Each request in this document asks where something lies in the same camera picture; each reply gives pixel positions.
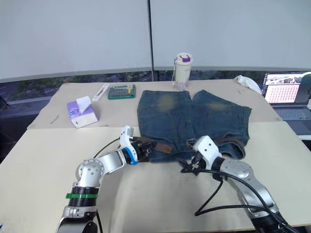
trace blue gripper part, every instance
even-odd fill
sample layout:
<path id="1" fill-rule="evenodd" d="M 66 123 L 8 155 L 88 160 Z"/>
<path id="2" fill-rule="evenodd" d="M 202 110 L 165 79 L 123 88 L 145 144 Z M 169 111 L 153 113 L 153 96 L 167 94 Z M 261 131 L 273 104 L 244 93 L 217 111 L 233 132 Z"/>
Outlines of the blue gripper part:
<path id="1" fill-rule="evenodd" d="M 128 149 L 127 147 L 124 148 L 126 150 L 126 152 L 128 153 L 128 155 L 130 156 L 132 162 L 129 163 L 130 165 L 136 166 L 138 163 L 135 161 L 134 156 L 132 155 L 132 152 L 130 151 L 130 149 Z"/>

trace green ring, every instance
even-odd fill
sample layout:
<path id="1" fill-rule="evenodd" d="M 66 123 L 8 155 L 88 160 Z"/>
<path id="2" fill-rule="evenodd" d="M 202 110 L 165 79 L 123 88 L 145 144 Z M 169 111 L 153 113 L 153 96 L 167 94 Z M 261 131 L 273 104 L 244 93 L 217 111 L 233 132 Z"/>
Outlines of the green ring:
<path id="1" fill-rule="evenodd" d="M 67 193 L 66 199 L 71 198 L 97 198 L 98 194 L 77 194 L 77 193 Z"/>

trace white bottle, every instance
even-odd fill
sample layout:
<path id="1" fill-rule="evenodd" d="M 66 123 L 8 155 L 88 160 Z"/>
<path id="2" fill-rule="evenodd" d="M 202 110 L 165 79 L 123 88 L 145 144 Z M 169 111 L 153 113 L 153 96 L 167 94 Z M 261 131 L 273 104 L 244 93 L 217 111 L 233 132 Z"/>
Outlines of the white bottle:
<path id="1" fill-rule="evenodd" d="M 176 81 L 174 85 L 178 90 L 185 90 L 190 76 L 191 65 L 193 63 L 192 55 L 185 52 L 179 53 L 177 54 L 174 63 L 173 77 L 175 75 Z"/>

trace white tissue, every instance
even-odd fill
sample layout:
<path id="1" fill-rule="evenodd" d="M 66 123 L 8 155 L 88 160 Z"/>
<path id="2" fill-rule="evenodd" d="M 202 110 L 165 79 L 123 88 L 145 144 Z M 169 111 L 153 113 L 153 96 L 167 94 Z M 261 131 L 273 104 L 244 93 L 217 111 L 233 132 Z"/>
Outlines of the white tissue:
<path id="1" fill-rule="evenodd" d="M 237 81 L 239 84 L 246 86 L 250 89 L 252 89 L 253 91 L 258 92 L 259 94 L 261 94 L 261 89 L 259 88 L 259 86 L 257 85 L 257 83 L 245 76 L 239 75 L 237 77 L 234 78 L 235 81 Z"/>
<path id="2" fill-rule="evenodd" d="M 78 98 L 76 102 L 78 104 L 80 113 L 83 113 L 91 105 L 91 99 L 89 98 L 89 96 Z"/>

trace gray floor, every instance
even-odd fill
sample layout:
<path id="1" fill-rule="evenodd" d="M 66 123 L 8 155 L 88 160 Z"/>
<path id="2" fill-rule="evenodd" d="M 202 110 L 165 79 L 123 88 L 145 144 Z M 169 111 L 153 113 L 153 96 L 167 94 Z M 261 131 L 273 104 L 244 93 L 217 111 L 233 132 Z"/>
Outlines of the gray floor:
<path id="1" fill-rule="evenodd" d="M 48 102 L 20 103 L 0 110 L 0 163 Z"/>

